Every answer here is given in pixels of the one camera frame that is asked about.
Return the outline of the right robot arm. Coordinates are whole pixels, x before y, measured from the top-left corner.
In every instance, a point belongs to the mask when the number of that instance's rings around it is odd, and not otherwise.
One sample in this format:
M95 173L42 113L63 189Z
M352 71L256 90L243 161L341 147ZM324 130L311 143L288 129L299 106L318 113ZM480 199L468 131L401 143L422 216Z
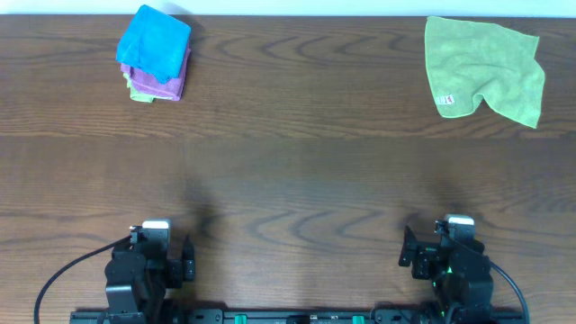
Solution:
M432 283L436 299L412 316L412 323L489 323L493 279L484 245L474 238L471 224L439 220L437 243L419 241L404 229L399 265L415 279Z

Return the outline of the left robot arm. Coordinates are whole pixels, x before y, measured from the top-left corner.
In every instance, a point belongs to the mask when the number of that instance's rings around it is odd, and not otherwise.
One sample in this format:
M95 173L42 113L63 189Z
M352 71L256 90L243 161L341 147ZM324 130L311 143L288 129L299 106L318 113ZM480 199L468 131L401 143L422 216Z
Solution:
M181 324L185 312L166 298L167 290L179 289L195 278L194 245L184 239L182 254L167 257L169 234L165 229L146 229L130 234L126 243L112 250L104 273L109 304L104 319L111 324Z

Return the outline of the green microfiber cloth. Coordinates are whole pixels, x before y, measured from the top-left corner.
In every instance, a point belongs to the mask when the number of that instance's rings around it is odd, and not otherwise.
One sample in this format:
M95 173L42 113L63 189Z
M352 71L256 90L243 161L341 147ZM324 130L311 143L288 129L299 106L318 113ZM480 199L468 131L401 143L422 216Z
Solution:
M538 125L545 72L536 61L539 38L496 23L429 16L425 66L440 116L469 116L486 103L531 129Z

